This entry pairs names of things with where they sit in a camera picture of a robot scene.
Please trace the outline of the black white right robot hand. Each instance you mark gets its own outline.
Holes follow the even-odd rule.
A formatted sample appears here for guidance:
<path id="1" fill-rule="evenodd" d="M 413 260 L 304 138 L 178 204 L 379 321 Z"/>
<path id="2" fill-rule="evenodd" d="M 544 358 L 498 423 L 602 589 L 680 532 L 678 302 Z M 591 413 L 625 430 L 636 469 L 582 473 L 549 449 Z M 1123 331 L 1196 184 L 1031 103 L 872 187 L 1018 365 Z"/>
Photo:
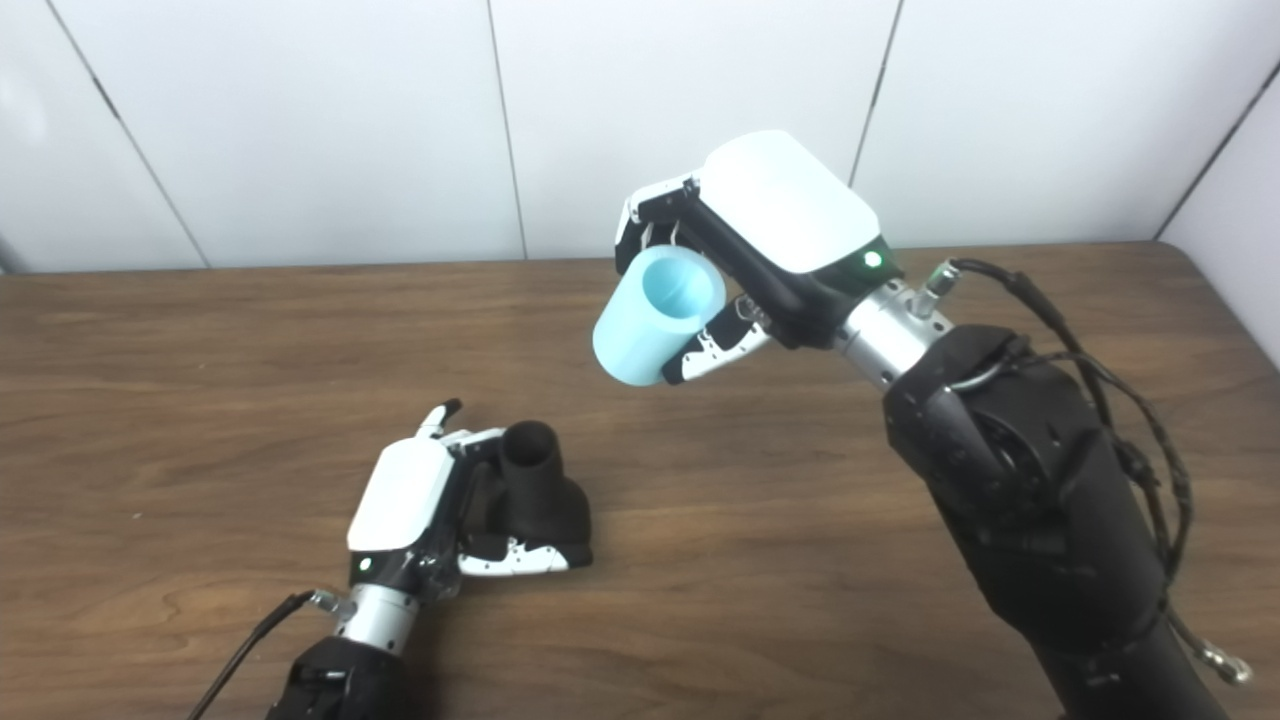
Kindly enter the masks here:
<path id="1" fill-rule="evenodd" d="M 614 233 L 616 270 L 660 246 L 699 254 L 739 287 L 663 360 L 659 377 L 671 386 L 769 340 L 831 350 L 855 307 L 902 274 L 872 208 L 781 129 L 733 138 L 699 169 L 631 193 Z"/>

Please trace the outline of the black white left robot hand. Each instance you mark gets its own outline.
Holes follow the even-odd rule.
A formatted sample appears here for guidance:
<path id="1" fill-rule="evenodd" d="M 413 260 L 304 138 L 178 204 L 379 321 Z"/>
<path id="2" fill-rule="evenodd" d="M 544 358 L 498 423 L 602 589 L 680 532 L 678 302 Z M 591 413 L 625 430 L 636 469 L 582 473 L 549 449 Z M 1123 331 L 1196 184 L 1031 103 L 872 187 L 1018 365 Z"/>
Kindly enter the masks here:
<path id="1" fill-rule="evenodd" d="M 593 565 L 590 503 L 556 430 L 539 420 L 451 429 L 461 406 L 435 406 L 375 461 L 346 538 L 353 602 L 433 602 L 466 577 Z"/>

